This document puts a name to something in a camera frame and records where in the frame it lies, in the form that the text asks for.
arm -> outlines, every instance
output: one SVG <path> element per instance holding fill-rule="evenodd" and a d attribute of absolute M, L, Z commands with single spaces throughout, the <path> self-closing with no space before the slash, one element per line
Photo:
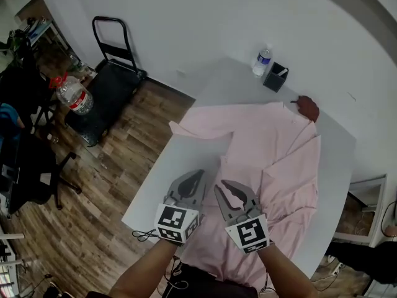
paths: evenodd
<path fill-rule="evenodd" d="M 274 244 L 257 251 L 280 298 L 316 298 L 317 290 Z"/>
<path fill-rule="evenodd" d="M 128 268 L 109 292 L 112 298 L 148 298 L 158 286 L 177 246 L 161 239 Z"/>

black pen holder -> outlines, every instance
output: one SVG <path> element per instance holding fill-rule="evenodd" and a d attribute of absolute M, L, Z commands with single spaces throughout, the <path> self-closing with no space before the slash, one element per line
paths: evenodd
<path fill-rule="evenodd" d="M 279 76 L 278 74 L 281 73 L 284 69 L 284 66 L 274 62 L 269 74 L 266 76 L 263 85 L 277 93 L 280 90 L 281 86 L 283 86 L 285 80 L 287 79 L 288 73 L 290 72 L 288 70 L 282 76 Z"/>

white table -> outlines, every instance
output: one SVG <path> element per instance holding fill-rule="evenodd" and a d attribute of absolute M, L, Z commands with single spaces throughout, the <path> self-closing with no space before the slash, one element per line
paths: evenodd
<path fill-rule="evenodd" d="M 41 23 L 38 24 L 38 26 L 34 30 L 34 33 L 36 33 L 37 35 L 35 37 L 33 37 L 33 38 L 29 38 L 30 44 L 33 46 L 39 40 L 39 38 L 42 37 L 43 34 L 45 34 L 45 32 L 48 29 L 52 30 L 52 32 L 54 33 L 55 37 L 62 44 L 63 48 L 65 50 L 67 50 L 68 49 L 67 44 L 65 43 L 65 41 L 63 40 L 63 38 L 61 37 L 60 33 L 58 32 L 58 30 L 56 29 L 54 23 L 52 23 L 51 20 L 46 21 L 44 24 L 41 24 Z M 46 35 L 44 35 L 44 37 L 48 40 L 48 43 L 52 44 L 52 41 Z"/>
<path fill-rule="evenodd" d="M 212 70 L 211 77 L 194 106 L 252 104 L 282 101 L 297 113 L 290 101 L 297 94 L 286 86 L 278 93 L 267 89 L 254 77 L 248 65 L 224 59 Z M 321 135 L 318 170 L 318 211 L 313 216 L 305 239 L 293 262 L 311 277 L 332 240 L 345 203 L 354 166 L 355 138 L 324 112 L 316 123 Z M 200 140 L 173 135 L 146 177 L 122 221 L 133 230 L 153 229 L 159 203 L 173 180 L 193 170 L 205 169 L 215 178 L 230 139 Z"/>

pink shirt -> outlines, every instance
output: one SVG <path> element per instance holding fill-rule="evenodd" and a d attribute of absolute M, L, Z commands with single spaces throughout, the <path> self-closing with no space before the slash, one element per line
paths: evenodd
<path fill-rule="evenodd" d="M 195 138 L 233 136 L 204 198 L 205 218 L 185 246 L 182 262 L 219 280 L 229 279 L 260 291 L 265 284 L 265 267 L 256 253 L 243 254 L 227 235 L 213 187 L 223 187 L 221 179 L 229 179 L 258 193 L 270 238 L 291 258 L 316 212 L 320 154 L 316 126 L 282 102 L 194 107 L 179 125 L 171 122 L 170 126 L 175 134 Z M 230 193 L 227 196 L 233 206 L 242 205 Z"/>

power strip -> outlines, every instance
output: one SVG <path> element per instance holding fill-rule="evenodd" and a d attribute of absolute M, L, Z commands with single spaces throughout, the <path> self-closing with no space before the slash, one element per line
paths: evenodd
<path fill-rule="evenodd" d="M 339 272 L 341 271 L 341 269 L 344 267 L 345 265 L 343 265 L 342 263 L 339 263 L 338 265 L 336 265 L 336 267 L 334 268 L 334 270 L 331 272 L 330 275 L 332 276 L 336 276 L 339 274 Z"/>

